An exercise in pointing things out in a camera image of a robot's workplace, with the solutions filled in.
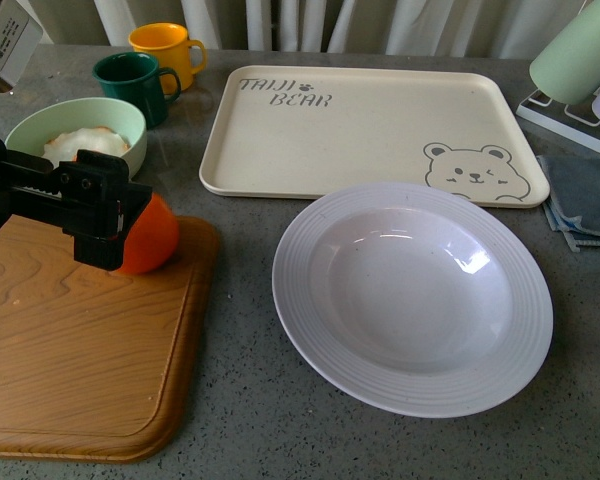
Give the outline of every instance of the serving tray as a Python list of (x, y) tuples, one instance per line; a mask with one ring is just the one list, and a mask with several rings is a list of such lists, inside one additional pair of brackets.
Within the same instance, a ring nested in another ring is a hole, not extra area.
[(199, 174), (227, 196), (314, 199), (387, 180), (483, 206), (532, 207), (549, 194), (500, 89), (471, 73), (240, 68)]

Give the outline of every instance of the gray cloth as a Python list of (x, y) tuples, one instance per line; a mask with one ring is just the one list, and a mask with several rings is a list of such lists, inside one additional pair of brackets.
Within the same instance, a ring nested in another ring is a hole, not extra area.
[(542, 155), (538, 162), (551, 186), (543, 207), (552, 230), (574, 252), (600, 247), (600, 158)]

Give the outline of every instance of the bear face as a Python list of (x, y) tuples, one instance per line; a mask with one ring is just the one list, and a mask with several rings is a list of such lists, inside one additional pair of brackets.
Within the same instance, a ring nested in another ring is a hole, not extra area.
[(430, 187), (478, 201), (522, 201), (531, 191), (529, 182), (511, 165), (511, 154), (502, 147), (453, 150), (443, 143), (430, 143), (424, 154), (431, 160), (425, 176)]

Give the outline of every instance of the green mug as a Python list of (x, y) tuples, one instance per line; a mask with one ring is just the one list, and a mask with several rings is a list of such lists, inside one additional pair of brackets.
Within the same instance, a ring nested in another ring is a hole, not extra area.
[[(124, 52), (103, 58), (93, 67), (93, 76), (100, 82), (105, 96), (132, 103), (140, 109), (147, 128), (164, 122), (167, 107), (181, 92), (180, 79), (172, 68), (160, 68), (158, 59), (148, 53)], [(160, 77), (173, 75), (176, 91), (166, 96)]]
[(600, 0), (540, 52), (529, 74), (542, 93), (567, 105), (584, 102), (600, 87)]

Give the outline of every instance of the wood grain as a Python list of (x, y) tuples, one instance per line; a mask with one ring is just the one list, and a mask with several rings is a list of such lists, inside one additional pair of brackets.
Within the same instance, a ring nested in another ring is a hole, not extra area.
[(219, 238), (179, 217), (154, 272), (73, 260), (73, 241), (20, 217), (0, 231), (0, 457), (132, 462), (177, 430)]

